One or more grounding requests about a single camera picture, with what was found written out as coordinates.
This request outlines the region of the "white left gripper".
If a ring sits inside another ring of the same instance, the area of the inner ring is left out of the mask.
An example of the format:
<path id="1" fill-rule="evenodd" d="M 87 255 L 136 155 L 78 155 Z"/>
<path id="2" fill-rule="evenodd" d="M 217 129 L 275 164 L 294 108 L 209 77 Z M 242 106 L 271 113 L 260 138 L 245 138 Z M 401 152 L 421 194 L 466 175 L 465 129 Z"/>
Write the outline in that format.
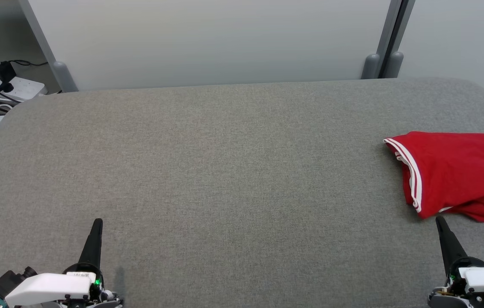
<path id="1" fill-rule="evenodd" d="M 103 219 L 93 221 L 79 262 L 63 273 L 26 278 L 4 298 L 8 308 L 124 308 L 124 300 L 104 287 L 100 271 Z"/>

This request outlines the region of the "black plug adapter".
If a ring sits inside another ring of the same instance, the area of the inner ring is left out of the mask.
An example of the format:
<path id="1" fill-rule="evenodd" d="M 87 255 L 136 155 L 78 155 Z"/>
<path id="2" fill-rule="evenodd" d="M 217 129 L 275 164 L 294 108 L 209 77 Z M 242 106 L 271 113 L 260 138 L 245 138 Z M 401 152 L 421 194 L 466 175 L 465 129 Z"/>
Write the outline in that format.
<path id="1" fill-rule="evenodd" d="M 15 69 L 9 61 L 0 63 L 0 92 L 9 93 L 14 89 L 11 81 L 17 76 Z"/>

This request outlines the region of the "red white basketball jersey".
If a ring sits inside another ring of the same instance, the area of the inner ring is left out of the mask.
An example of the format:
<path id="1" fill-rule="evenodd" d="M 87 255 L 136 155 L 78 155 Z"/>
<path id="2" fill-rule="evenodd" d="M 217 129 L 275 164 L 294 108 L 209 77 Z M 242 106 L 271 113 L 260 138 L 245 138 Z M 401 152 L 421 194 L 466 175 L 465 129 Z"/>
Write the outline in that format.
<path id="1" fill-rule="evenodd" d="M 484 134 L 410 131 L 383 142 L 401 163 L 405 201 L 421 219 L 484 197 Z"/>

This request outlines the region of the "grey partition post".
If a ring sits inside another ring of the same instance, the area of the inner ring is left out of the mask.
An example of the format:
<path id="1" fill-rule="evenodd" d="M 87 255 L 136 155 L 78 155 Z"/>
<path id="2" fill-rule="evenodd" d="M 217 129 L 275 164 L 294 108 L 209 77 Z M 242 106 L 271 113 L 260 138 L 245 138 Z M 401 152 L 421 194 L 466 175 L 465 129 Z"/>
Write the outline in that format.
<path id="1" fill-rule="evenodd" d="M 393 29 L 391 31 L 381 70 L 380 78 L 397 78 L 400 72 L 404 54 L 400 51 L 400 44 L 407 28 L 416 0 L 400 0 Z"/>
<path id="2" fill-rule="evenodd" d="M 31 7 L 30 0 L 18 0 L 18 2 L 60 89 L 64 93 L 77 92 L 79 90 L 78 86 L 76 86 L 76 83 L 74 82 L 67 65 L 62 61 L 56 60 L 56 57 L 54 56 L 52 49 L 44 35 L 42 27 L 39 25 L 37 16 Z"/>
<path id="3" fill-rule="evenodd" d="M 377 79 L 381 77 L 381 70 L 383 70 L 383 66 L 389 57 L 391 45 L 394 43 L 396 23 L 403 4 L 404 0 L 390 0 L 377 50 L 374 54 L 366 57 L 361 79 Z"/>

